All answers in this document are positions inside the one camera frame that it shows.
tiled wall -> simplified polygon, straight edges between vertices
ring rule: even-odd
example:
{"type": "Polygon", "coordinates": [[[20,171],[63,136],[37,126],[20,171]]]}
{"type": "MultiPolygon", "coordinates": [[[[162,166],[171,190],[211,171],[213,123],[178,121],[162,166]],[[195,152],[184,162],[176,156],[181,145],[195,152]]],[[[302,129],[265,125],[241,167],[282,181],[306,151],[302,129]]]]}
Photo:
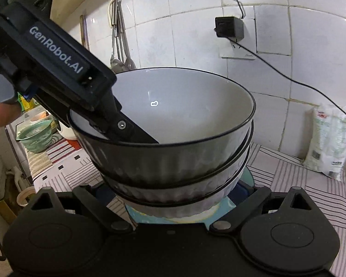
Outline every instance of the tiled wall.
{"type": "MultiPolygon", "coordinates": [[[[110,0],[85,0],[63,28],[80,41],[86,14],[90,49],[106,65],[111,56],[110,0]]],[[[243,44],[295,80],[346,105],[346,0],[240,0],[245,5],[243,44]]],[[[234,0],[122,0],[131,55],[138,67],[177,66],[238,81],[257,101],[258,143],[304,157],[311,109],[319,94],[292,84],[259,60],[223,59],[228,45],[215,35],[214,18],[239,16],[234,0]]]]}

power adapter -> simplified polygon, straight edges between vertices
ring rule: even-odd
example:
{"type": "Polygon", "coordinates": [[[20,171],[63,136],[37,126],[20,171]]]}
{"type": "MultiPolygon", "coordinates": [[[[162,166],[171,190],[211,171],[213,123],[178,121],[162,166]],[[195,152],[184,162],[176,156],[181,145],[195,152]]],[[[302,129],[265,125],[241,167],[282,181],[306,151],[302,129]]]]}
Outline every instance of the power adapter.
{"type": "Polygon", "coordinates": [[[234,16],[221,16],[215,18],[215,32],[219,38],[244,38],[244,22],[234,16]]]}

black bowl rim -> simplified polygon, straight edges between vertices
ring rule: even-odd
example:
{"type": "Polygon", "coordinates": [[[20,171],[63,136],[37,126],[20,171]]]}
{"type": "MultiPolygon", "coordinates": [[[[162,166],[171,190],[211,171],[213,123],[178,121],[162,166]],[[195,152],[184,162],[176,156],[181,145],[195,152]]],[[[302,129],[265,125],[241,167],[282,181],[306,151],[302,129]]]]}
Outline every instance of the black bowl rim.
{"type": "Polygon", "coordinates": [[[103,169],[100,169],[97,166],[97,164],[94,163],[94,165],[101,172],[101,174],[103,175],[103,178],[105,178],[105,179],[109,178],[113,182],[120,183],[120,184],[127,186],[127,187],[131,187],[131,188],[135,188],[135,189],[139,189],[139,190],[170,190],[173,188],[182,188],[182,187],[189,186],[189,185],[192,185],[195,183],[202,182],[206,179],[212,178],[215,175],[218,175],[222,171],[229,168],[233,163],[235,163],[243,155],[243,153],[246,151],[246,149],[251,144],[251,141],[252,141],[252,138],[254,135],[254,127],[255,126],[254,126],[254,121],[253,121],[253,122],[251,122],[250,129],[249,129],[248,133],[246,134],[246,137],[244,138],[241,145],[238,147],[236,152],[228,159],[228,161],[226,161],[221,167],[217,168],[215,171],[213,171],[207,175],[199,176],[196,178],[191,178],[189,180],[182,180],[182,181],[177,181],[177,182],[169,183],[169,184],[159,184],[159,185],[155,185],[155,186],[154,185],[146,186],[146,185],[141,185],[141,184],[136,185],[133,182],[128,182],[128,183],[120,182],[120,179],[115,179],[114,177],[110,177],[110,175],[107,172],[105,172],[103,169]]]}
{"type": "Polygon", "coordinates": [[[194,204],[197,202],[200,202],[202,200],[205,200],[211,196],[214,196],[215,194],[217,194],[218,192],[220,192],[221,190],[224,190],[231,182],[233,182],[236,177],[238,176],[238,174],[245,169],[246,164],[249,160],[249,156],[250,156],[250,150],[247,151],[246,154],[246,159],[244,160],[244,162],[242,163],[241,167],[233,174],[232,178],[229,179],[226,183],[224,183],[223,185],[221,185],[220,187],[218,187],[217,189],[215,189],[214,191],[205,194],[204,196],[201,197],[197,197],[194,198],[192,200],[189,201],[182,201],[182,202],[174,202],[174,203],[153,203],[153,202],[147,202],[147,201],[140,201],[138,199],[136,199],[135,197],[130,197],[124,193],[121,193],[118,190],[115,190],[114,188],[112,188],[112,191],[117,195],[120,196],[122,199],[125,199],[126,201],[138,204],[138,205],[142,205],[142,206],[148,206],[148,207],[155,207],[155,208],[173,208],[173,207],[181,207],[181,206],[186,206],[186,205],[190,205],[190,204],[194,204]]]}
{"type": "Polygon", "coordinates": [[[143,69],[137,69],[137,70],[133,70],[133,71],[151,70],[151,69],[191,70],[191,71],[208,73],[208,74],[212,74],[212,75],[216,75],[218,77],[224,78],[224,79],[226,79],[229,82],[233,82],[233,83],[237,84],[238,86],[243,88],[250,95],[250,97],[252,99],[252,102],[254,104],[254,106],[252,108],[252,112],[251,112],[250,116],[246,120],[244,120],[241,124],[239,124],[238,126],[232,128],[232,129],[230,129],[230,130],[228,130],[226,132],[223,132],[223,133],[211,136],[211,137],[205,137],[205,138],[202,138],[202,139],[196,139],[194,141],[176,142],[176,143],[169,143],[169,144],[146,144],[146,143],[136,143],[136,142],[114,142],[114,141],[111,141],[109,139],[102,139],[102,138],[94,136],[92,134],[88,134],[87,132],[81,130],[76,124],[74,124],[74,122],[72,121],[72,119],[70,117],[70,109],[68,109],[67,118],[68,118],[68,122],[71,125],[71,127],[73,129],[75,129],[78,133],[82,134],[85,137],[91,138],[91,139],[96,140],[96,141],[104,142],[106,144],[113,144],[115,146],[127,146],[127,147],[134,147],[134,148],[153,148],[153,147],[154,148],[164,148],[164,147],[179,147],[179,146],[192,145],[192,144],[197,144],[197,143],[201,143],[201,142],[205,142],[205,141],[209,141],[209,140],[212,140],[212,139],[216,139],[216,138],[225,136],[227,134],[235,132],[236,130],[238,130],[241,127],[243,127],[244,125],[246,125],[248,122],[250,122],[252,120],[252,118],[255,115],[257,104],[255,102],[255,99],[254,99],[253,95],[245,87],[243,87],[241,84],[237,83],[236,81],[233,81],[232,79],[226,78],[226,77],[221,76],[219,74],[215,74],[215,73],[211,73],[211,72],[207,72],[207,71],[203,71],[203,70],[184,68],[184,67],[146,67],[146,68],[143,68],[143,69]]]}

black robotic device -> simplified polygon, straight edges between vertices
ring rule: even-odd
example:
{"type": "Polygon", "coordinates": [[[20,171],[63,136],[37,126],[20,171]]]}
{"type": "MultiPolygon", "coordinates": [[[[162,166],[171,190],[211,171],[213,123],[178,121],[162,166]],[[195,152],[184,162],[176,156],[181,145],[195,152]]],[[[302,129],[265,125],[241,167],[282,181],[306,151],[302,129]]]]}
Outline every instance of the black robotic device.
{"type": "MultiPolygon", "coordinates": [[[[154,142],[121,112],[110,90],[114,73],[48,19],[51,1],[0,0],[0,74],[65,124],[64,106],[111,140],[154,142]],[[41,36],[52,40],[54,51],[41,36]],[[65,64],[54,53],[59,47],[75,62],[65,64]],[[124,130],[117,128],[121,118],[124,130]]],[[[5,235],[12,276],[332,276],[339,238],[303,189],[272,193],[238,186],[248,198],[209,231],[204,224],[139,224],[133,230],[101,205],[93,188],[43,188],[5,235]]]]}

tablecloth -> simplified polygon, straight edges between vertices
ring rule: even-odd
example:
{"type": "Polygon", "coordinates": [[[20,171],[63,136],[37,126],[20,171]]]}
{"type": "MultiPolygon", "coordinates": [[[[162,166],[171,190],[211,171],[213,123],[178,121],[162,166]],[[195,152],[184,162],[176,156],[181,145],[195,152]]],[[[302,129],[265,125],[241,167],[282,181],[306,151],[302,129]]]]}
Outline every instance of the tablecloth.
{"type": "MultiPolygon", "coordinates": [[[[266,185],[272,191],[287,192],[300,186],[322,210],[340,237],[340,251],[331,267],[337,277],[346,276],[346,171],[342,181],[336,181],[317,172],[307,170],[302,160],[252,143],[247,164],[255,184],[266,185]]],[[[81,183],[91,185],[101,181],[100,173],[89,156],[81,149],[72,152],[34,179],[36,190],[51,186],[55,191],[69,191],[81,183]]],[[[108,207],[129,221],[125,205],[114,198],[108,207]]]]}

